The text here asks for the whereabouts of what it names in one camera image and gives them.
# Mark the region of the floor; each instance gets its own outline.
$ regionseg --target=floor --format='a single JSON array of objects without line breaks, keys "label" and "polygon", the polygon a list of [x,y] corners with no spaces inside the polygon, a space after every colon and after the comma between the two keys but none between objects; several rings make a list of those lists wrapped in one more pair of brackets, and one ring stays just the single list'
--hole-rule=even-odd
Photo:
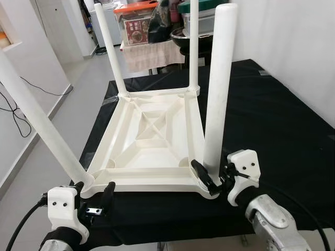
[{"label": "floor", "polygon": [[[130,73],[122,53],[116,49],[122,75],[124,78],[148,75],[148,71]],[[74,91],[69,94],[62,107],[52,120],[67,144],[77,158],[85,146],[96,115],[102,104],[108,81],[114,79],[110,69],[107,55],[94,56],[93,58],[65,67],[65,72],[74,86]],[[16,176],[6,195],[0,202],[0,250],[5,250],[6,245],[26,212],[39,200],[43,192],[59,185],[67,185],[70,179],[62,167],[53,157],[43,141],[39,141],[28,157],[22,169]],[[20,232],[13,251],[36,251],[45,234],[50,231],[50,222],[47,209],[40,208],[27,221]],[[317,233],[303,231],[308,238],[313,250],[323,250]],[[334,249],[335,234],[327,231]],[[248,236],[250,246],[242,246],[239,237],[225,237],[214,239],[201,239],[193,241],[171,242],[166,251],[185,250],[262,250],[263,244],[254,235]],[[120,247],[101,247],[95,251],[154,251],[156,243]]]}]

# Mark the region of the box lid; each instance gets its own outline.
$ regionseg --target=box lid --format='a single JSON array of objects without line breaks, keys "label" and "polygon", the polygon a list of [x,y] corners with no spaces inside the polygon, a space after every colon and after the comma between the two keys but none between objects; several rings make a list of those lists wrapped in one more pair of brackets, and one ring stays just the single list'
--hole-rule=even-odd
[{"label": "box lid", "polygon": [[[103,10],[107,11],[107,10],[113,10],[119,5],[120,4],[116,4],[116,3],[108,3],[108,4],[103,4],[102,6],[103,6]],[[90,14],[95,14],[95,9],[90,10]]]},{"label": "box lid", "polygon": [[[213,9],[220,4],[226,4],[228,0],[199,0],[199,11]],[[178,4],[179,13],[189,13],[189,0]]]},{"label": "box lid", "polygon": [[155,0],[126,4],[114,9],[114,13],[133,12],[134,10],[156,8],[157,5],[158,2]]}]

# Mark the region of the storage box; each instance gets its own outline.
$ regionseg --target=storage box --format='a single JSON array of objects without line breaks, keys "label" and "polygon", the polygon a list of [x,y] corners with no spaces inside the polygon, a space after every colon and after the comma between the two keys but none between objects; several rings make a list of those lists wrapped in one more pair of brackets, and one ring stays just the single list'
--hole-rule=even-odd
[{"label": "storage box", "polygon": [[[182,14],[183,19],[184,19],[184,30],[183,34],[189,38],[190,34],[190,14],[189,13],[184,13]],[[208,9],[208,10],[203,10],[199,12],[199,36],[203,35],[213,35],[214,31],[214,17],[215,17],[215,8],[213,9]]]},{"label": "storage box", "polygon": [[114,9],[115,18],[125,45],[148,43],[148,28],[158,2],[145,1]]},{"label": "storage box", "polygon": [[[215,8],[228,0],[199,0],[199,36],[213,35]],[[190,2],[186,0],[178,5],[178,12],[184,19],[183,34],[189,38],[190,34]]]},{"label": "storage box", "polygon": [[0,50],[9,46],[10,42],[6,36],[6,34],[2,31],[0,31]]}]

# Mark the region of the black tablecloth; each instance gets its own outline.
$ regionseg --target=black tablecloth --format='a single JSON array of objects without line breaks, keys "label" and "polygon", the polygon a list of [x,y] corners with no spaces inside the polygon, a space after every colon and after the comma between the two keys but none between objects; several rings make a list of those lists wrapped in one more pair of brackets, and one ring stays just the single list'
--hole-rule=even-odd
[{"label": "black tablecloth", "polygon": [[[257,151],[261,179],[280,187],[309,208],[324,227],[334,223],[334,129],[252,60],[234,62],[227,103],[222,155]],[[209,67],[199,68],[198,97],[205,126]],[[130,92],[185,87],[188,70],[125,79]],[[117,104],[114,81],[85,146],[87,167]],[[294,204],[268,194],[288,209],[300,230],[315,226]],[[89,199],[98,203],[100,194]],[[97,219],[83,248],[139,244],[252,233],[243,212],[226,195],[207,200],[187,192],[117,192],[107,219]]]}]

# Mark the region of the white wall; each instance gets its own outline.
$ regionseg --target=white wall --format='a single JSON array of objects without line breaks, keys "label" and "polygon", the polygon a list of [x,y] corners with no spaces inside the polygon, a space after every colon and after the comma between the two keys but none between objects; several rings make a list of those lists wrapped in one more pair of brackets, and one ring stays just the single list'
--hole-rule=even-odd
[{"label": "white wall", "polygon": [[255,60],[335,127],[335,1],[232,2],[234,60]]},{"label": "white wall", "polygon": [[94,52],[96,44],[87,32],[78,0],[61,0],[61,2],[68,15],[82,56],[90,56]]},{"label": "white wall", "polygon": [[37,0],[37,4],[47,38],[61,65],[83,60],[62,2]]},{"label": "white wall", "polygon": [[[44,34],[30,1],[0,0],[0,22],[3,26],[9,22],[12,26],[9,33],[15,34],[16,44],[4,51],[18,74],[49,92],[63,93],[70,83]],[[49,113],[59,97],[45,94],[33,87],[29,88],[43,110]],[[3,86],[0,86],[0,91],[6,93]],[[2,98],[0,98],[0,107],[6,107],[6,102]],[[33,134],[34,132],[29,138],[22,138],[12,115],[9,112],[0,111],[0,186],[14,167],[21,152],[31,141]]]},{"label": "white wall", "polygon": [[87,32],[77,0],[30,0],[62,65],[91,56],[96,44]]}]

